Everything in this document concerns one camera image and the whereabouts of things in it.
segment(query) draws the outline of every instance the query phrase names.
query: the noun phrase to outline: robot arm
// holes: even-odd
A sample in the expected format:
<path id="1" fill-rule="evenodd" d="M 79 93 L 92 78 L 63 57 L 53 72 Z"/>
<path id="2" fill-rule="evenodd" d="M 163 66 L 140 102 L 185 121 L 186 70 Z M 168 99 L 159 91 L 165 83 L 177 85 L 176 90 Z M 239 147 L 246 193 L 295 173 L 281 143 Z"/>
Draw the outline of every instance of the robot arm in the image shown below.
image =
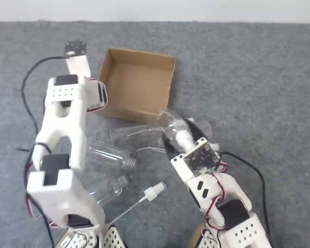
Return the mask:
<path id="1" fill-rule="evenodd" d="M 27 191 L 46 215 L 61 228 L 99 230 L 104 211 L 81 185 L 76 174 L 85 165 L 86 113 L 104 107 L 104 86 L 90 80 L 86 43 L 66 44 L 70 75 L 49 80 L 42 128 L 36 137 L 32 161 L 36 172 Z M 62 137 L 71 142 L 70 154 L 51 154 Z"/>
<path id="2" fill-rule="evenodd" d="M 217 172 L 219 146 L 209 143 L 195 124 L 183 122 L 169 110 L 160 114 L 160 123 L 166 123 L 163 143 L 170 162 L 206 219 L 198 247 L 270 248 L 249 198 L 232 176 Z M 174 139 L 184 152 L 171 145 Z"/>

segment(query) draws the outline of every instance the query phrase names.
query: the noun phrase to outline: open cardboard box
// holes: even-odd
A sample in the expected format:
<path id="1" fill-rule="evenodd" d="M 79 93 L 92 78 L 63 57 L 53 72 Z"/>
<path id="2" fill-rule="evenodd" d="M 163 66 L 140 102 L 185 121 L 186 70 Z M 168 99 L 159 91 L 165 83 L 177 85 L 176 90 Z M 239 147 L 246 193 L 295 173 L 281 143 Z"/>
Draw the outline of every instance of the open cardboard box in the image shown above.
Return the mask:
<path id="1" fill-rule="evenodd" d="M 108 105 L 101 115 L 149 123 L 167 107 L 175 57 L 109 48 L 99 80 L 106 85 Z"/>

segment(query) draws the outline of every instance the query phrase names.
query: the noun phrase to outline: clear plastic bottle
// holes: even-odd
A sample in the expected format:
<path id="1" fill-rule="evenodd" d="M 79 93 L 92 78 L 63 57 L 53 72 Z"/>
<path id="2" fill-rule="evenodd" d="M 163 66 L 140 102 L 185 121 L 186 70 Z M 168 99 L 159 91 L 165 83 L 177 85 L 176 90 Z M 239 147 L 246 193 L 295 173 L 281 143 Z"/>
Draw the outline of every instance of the clear plastic bottle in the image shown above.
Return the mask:
<path id="1" fill-rule="evenodd" d="M 108 144 L 108 142 L 93 141 L 88 150 L 104 164 L 115 165 L 124 169 L 132 169 L 136 165 L 136 159 L 130 157 L 127 151 Z"/>
<path id="2" fill-rule="evenodd" d="M 98 205 L 103 207 L 118 197 L 127 184 L 128 181 L 125 176 L 121 176 L 116 180 L 103 180 L 97 185 L 97 189 L 90 192 L 90 194 L 95 197 Z"/>

